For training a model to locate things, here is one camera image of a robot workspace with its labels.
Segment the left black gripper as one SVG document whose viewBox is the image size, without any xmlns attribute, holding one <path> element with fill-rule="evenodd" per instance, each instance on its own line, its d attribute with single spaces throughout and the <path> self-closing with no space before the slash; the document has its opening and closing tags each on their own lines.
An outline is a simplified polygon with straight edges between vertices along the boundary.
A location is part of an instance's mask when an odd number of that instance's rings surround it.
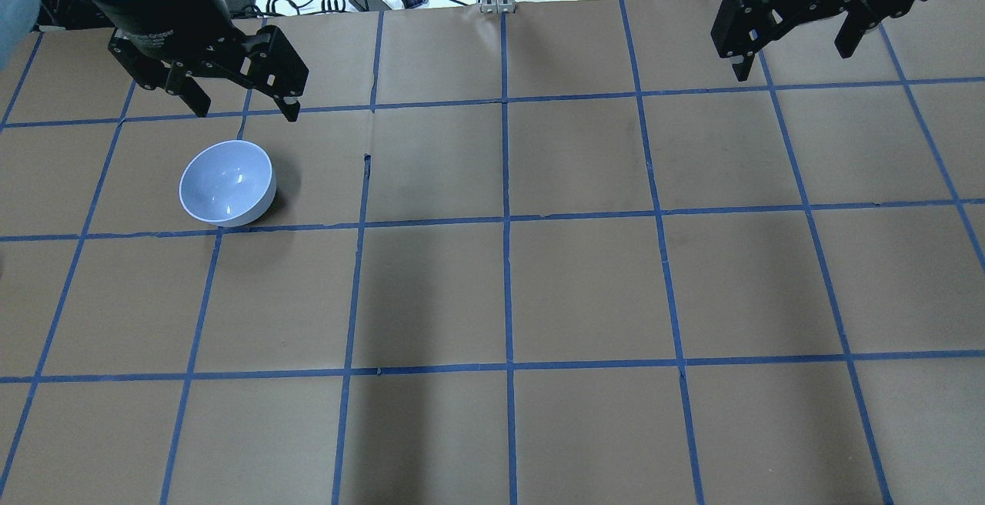
<svg viewBox="0 0 985 505">
<path fill-rule="evenodd" d="M 298 120 L 309 67 L 277 25 L 242 34 L 225 0 L 92 1 L 118 31 L 109 52 L 138 86 L 162 89 L 205 118 L 212 101 L 193 76 L 228 79 Z"/>
</svg>

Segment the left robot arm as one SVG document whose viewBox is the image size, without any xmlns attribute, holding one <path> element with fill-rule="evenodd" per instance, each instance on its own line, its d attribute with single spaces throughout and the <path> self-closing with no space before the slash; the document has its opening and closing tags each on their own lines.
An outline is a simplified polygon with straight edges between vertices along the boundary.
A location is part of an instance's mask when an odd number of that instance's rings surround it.
<svg viewBox="0 0 985 505">
<path fill-rule="evenodd" d="M 281 28 L 249 35 L 225 0 L 92 0 L 114 31 L 108 50 L 148 91 L 181 99 L 204 118 L 211 99 L 200 79 L 225 79 L 267 95 L 289 122 L 299 117 L 309 67 Z"/>
</svg>

